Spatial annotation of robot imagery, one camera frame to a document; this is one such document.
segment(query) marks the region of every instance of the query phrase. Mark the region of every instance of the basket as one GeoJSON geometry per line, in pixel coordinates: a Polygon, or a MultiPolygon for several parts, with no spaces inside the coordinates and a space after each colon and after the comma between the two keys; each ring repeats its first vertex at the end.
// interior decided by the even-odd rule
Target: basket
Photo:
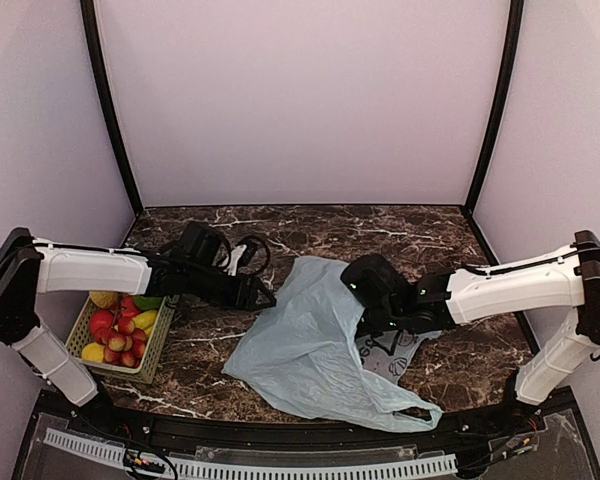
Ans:
{"type": "Polygon", "coordinates": [[[69,334],[66,343],[67,350],[71,355],[76,357],[79,362],[93,370],[94,373],[107,377],[119,378],[121,380],[128,380],[130,382],[151,383],[156,374],[162,347],[164,347],[164,342],[167,339],[169,326],[171,325],[171,320],[173,319],[173,314],[176,311],[179,299],[180,297],[178,295],[174,295],[165,297],[162,300],[156,322],[154,323],[153,332],[147,342],[147,347],[144,356],[142,357],[142,361],[140,362],[140,366],[137,368],[89,362],[80,358],[82,349],[87,344],[93,342],[93,337],[89,332],[89,320],[91,320],[91,316],[96,310],[99,310],[91,299],[87,299],[84,307],[82,307],[80,316],[78,316],[76,324],[69,334]]]}

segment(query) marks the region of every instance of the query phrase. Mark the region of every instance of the robotic arm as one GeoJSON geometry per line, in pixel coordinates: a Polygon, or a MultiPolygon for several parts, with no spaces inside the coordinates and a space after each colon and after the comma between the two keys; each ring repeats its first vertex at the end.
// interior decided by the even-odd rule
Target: robotic arm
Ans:
{"type": "Polygon", "coordinates": [[[275,297],[257,274],[238,273],[259,248],[258,237],[245,237],[230,250],[212,228],[190,223],[180,239],[161,252],[55,244],[14,229],[0,248],[0,342],[17,351],[73,404],[82,407],[97,396],[89,371],[35,313],[38,293],[96,290],[131,295],[193,294],[212,305],[255,311],[275,305],[275,297]],[[221,246],[226,265],[218,266],[221,246]]]}
{"type": "Polygon", "coordinates": [[[589,231],[540,257],[426,275],[415,284],[381,255],[366,255],[351,263],[341,280],[365,307],[358,336],[390,330],[418,334],[499,313],[571,307],[551,340],[515,375],[514,401],[522,407],[542,403],[600,349],[600,242],[589,231]]]}

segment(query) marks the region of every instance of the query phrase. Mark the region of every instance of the white slotted strip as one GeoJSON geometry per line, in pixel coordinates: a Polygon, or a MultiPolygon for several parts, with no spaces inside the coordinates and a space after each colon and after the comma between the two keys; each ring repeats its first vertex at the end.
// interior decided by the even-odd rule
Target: white slotted strip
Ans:
{"type": "MultiPolygon", "coordinates": [[[[44,443],[103,465],[124,469],[124,449],[117,445],[77,437],[52,428],[47,429],[44,443]]],[[[153,455],[144,454],[143,458],[164,465],[162,460],[153,455]]],[[[458,471],[453,454],[403,462],[324,468],[224,465],[172,457],[169,460],[175,465],[180,478],[205,480],[415,480],[458,471]]],[[[173,478],[168,466],[163,478],[173,478]]]]}

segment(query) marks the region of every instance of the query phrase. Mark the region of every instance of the red apple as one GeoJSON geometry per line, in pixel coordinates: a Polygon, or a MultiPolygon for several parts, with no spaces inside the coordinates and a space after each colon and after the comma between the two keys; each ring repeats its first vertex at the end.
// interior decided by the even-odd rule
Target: red apple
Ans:
{"type": "Polygon", "coordinates": [[[135,317],[136,315],[140,315],[142,310],[140,310],[135,303],[133,303],[133,297],[128,296],[124,297],[120,301],[120,312],[123,317],[135,317]]]}
{"type": "Polygon", "coordinates": [[[134,342],[146,342],[147,334],[141,328],[136,328],[131,334],[131,338],[134,342]]]}
{"type": "Polygon", "coordinates": [[[133,368],[133,366],[136,364],[136,357],[134,357],[133,353],[131,352],[124,352],[120,357],[120,363],[122,363],[122,365],[125,367],[133,368]]]}
{"type": "Polygon", "coordinates": [[[144,357],[144,351],[147,348],[147,344],[144,342],[134,342],[133,348],[131,351],[136,356],[136,358],[144,357]]]}
{"type": "Polygon", "coordinates": [[[99,328],[96,330],[96,333],[93,334],[93,338],[95,338],[96,343],[106,345],[109,340],[109,332],[111,332],[110,328],[99,328]]]}
{"type": "Polygon", "coordinates": [[[120,359],[120,352],[114,352],[109,347],[104,347],[104,361],[105,363],[111,363],[120,359]]]}
{"type": "Polygon", "coordinates": [[[107,347],[114,352],[121,352],[127,345],[127,338],[115,330],[109,334],[109,340],[107,340],[107,347]]]}
{"type": "Polygon", "coordinates": [[[101,328],[111,328],[113,325],[113,313],[109,310],[97,310],[89,320],[89,331],[95,336],[96,331],[101,328]]]}
{"type": "Polygon", "coordinates": [[[124,348],[122,349],[122,351],[128,352],[129,350],[131,350],[131,347],[133,347],[133,338],[131,338],[129,335],[127,335],[125,337],[125,341],[127,343],[124,344],[124,348]]]}
{"type": "Polygon", "coordinates": [[[136,324],[133,323],[133,318],[122,317],[118,320],[118,331],[123,335],[131,335],[136,329],[136,324]]]}

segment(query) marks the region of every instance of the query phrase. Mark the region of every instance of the marble surface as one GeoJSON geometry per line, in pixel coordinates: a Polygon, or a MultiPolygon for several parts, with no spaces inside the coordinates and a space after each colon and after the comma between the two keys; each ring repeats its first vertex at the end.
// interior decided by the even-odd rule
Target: marble surface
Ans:
{"type": "MultiPolygon", "coordinates": [[[[273,253],[262,274],[278,289],[300,255],[352,261],[383,254],[410,280],[425,272],[484,264],[457,207],[251,206],[150,208],[127,245],[157,248],[192,220],[223,231],[231,242],[266,238],[273,253]]],[[[107,380],[119,406],[194,418],[244,422],[307,422],[270,407],[248,385],[221,373],[257,314],[211,308],[185,296],[152,385],[107,380]]],[[[498,403],[507,376],[531,357],[513,315],[499,315],[425,341],[399,385],[447,412],[498,403]]]]}

